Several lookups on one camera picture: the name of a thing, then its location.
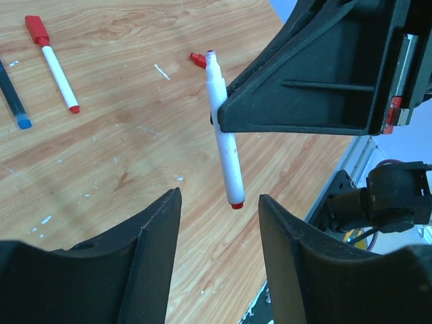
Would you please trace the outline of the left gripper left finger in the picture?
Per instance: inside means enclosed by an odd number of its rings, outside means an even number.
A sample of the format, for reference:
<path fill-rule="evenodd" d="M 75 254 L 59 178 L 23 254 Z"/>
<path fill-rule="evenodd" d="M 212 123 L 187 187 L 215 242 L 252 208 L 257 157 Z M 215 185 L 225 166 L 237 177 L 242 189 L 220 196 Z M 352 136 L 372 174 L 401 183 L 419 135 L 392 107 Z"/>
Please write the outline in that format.
<path fill-rule="evenodd" d="M 70 249 L 1 242 L 2 323 L 164 323 L 182 194 Z"/>

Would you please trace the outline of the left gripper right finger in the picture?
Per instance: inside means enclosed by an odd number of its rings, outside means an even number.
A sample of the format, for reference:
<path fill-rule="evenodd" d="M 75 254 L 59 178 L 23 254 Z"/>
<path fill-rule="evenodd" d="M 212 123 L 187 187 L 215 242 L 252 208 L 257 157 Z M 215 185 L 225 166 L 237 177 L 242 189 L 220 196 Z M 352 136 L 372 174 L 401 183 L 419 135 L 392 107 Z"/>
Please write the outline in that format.
<path fill-rule="evenodd" d="M 431 246 L 386 255 L 321 232 L 269 195 L 259 223 L 276 323 L 430 323 Z"/>

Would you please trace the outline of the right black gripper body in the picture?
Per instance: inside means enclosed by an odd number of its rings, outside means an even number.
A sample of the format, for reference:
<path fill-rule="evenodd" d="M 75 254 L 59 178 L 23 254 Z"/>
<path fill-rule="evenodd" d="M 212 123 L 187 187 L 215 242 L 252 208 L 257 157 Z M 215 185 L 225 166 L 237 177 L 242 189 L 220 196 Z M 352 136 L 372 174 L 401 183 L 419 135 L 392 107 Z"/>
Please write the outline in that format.
<path fill-rule="evenodd" d="M 392 9 L 384 70 L 371 134 L 407 126 L 414 109 L 431 98 L 431 2 L 388 1 Z"/>

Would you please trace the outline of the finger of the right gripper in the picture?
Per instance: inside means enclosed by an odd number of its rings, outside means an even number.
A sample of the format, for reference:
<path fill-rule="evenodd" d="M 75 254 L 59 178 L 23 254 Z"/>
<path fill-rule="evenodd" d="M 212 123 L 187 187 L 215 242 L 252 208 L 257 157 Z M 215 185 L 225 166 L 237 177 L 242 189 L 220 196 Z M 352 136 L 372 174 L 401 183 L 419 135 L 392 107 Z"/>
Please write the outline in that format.
<path fill-rule="evenodd" d="M 298 1 L 274 39 L 228 86 L 229 97 L 255 92 L 271 98 L 355 97 L 355 5 L 355 1 Z"/>
<path fill-rule="evenodd" d="M 383 121 L 376 103 L 386 44 L 373 22 L 285 25 L 229 85 L 221 129 L 374 134 Z"/>

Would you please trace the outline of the red pen cap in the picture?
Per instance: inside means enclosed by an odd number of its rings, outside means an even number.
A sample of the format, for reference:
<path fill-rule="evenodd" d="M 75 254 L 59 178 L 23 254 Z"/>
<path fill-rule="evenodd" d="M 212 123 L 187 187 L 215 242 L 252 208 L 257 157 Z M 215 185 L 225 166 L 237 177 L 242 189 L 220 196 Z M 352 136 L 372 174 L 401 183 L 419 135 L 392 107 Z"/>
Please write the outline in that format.
<path fill-rule="evenodd" d="M 200 53 L 191 53 L 190 60 L 198 67 L 205 69 L 207 66 L 207 59 Z"/>

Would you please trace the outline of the white pen red end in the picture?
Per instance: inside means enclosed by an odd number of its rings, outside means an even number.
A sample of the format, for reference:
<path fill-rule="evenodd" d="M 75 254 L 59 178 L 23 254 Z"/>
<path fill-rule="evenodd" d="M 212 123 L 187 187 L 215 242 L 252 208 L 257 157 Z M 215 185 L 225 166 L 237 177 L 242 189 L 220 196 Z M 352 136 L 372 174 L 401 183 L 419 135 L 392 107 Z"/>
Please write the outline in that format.
<path fill-rule="evenodd" d="M 245 192 L 236 137 L 234 133 L 222 132 L 217 119 L 219 109 L 227 100 L 225 78 L 222 76 L 216 53 L 214 51 L 207 51 L 205 58 L 207 63 L 205 68 L 207 76 L 207 94 L 209 97 L 211 118 L 219 152 L 227 201 L 232 209 L 241 209 L 244 206 Z"/>

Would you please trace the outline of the blue gel pen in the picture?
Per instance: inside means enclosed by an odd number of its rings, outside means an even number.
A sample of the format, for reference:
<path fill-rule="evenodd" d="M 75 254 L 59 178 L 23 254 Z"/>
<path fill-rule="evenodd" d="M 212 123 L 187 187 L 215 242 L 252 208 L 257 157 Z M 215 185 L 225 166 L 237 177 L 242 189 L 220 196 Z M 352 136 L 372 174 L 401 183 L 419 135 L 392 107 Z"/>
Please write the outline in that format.
<path fill-rule="evenodd" d="M 7 71 L 1 63 L 1 91 L 6 99 L 7 104 L 16 120 L 16 123 L 21 130 L 26 130 L 32 127 L 32 122 L 24 109 L 24 106 L 7 74 Z"/>

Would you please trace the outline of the thin white red-end pen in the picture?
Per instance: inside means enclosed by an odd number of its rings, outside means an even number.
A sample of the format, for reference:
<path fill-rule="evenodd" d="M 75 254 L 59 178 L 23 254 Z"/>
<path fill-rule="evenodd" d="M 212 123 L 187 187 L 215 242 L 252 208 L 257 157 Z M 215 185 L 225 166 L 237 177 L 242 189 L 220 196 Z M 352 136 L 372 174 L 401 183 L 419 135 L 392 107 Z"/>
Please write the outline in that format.
<path fill-rule="evenodd" d="M 41 47 L 41 51 L 45 56 L 47 64 L 57 83 L 57 86 L 67 105 L 68 110 L 73 114 L 79 113 L 80 105 L 78 103 L 78 100 L 74 94 L 74 91 L 72 90 L 72 87 L 70 86 L 70 83 L 68 82 L 68 79 L 66 78 L 66 75 L 60 65 L 60 62 L 53 48 L 50 46 L 48 38 L 38 37 L 36 39 L 36 43 Z"/>

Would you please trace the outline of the red marker cap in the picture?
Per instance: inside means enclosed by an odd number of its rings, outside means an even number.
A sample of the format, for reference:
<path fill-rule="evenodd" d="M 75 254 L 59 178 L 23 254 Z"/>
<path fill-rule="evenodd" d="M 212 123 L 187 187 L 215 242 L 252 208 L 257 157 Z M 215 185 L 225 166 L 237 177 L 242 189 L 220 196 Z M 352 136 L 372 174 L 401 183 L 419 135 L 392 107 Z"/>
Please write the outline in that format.
<path fill-rule="evenodd" d="M 34 44 L 40 47 L 50 45 L 50 37 L 40 16 L 25 16 L 25 26 Z"/>

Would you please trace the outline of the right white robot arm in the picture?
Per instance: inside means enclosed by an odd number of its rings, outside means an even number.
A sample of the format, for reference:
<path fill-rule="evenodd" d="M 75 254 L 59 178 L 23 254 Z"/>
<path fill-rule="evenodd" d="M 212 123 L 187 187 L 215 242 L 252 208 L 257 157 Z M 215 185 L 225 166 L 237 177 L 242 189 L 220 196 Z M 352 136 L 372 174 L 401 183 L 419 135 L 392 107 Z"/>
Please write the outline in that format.
<path fill-rule="evenodd" d="M 389 134 L 431 98 L 431 2 L 298 1 L 227 95 L 212 118 L 224 132 Z M 368 234 L 426 224 L 429 169 L 376 167 L 364 188 L 328 194 L 313 221 Z"/>

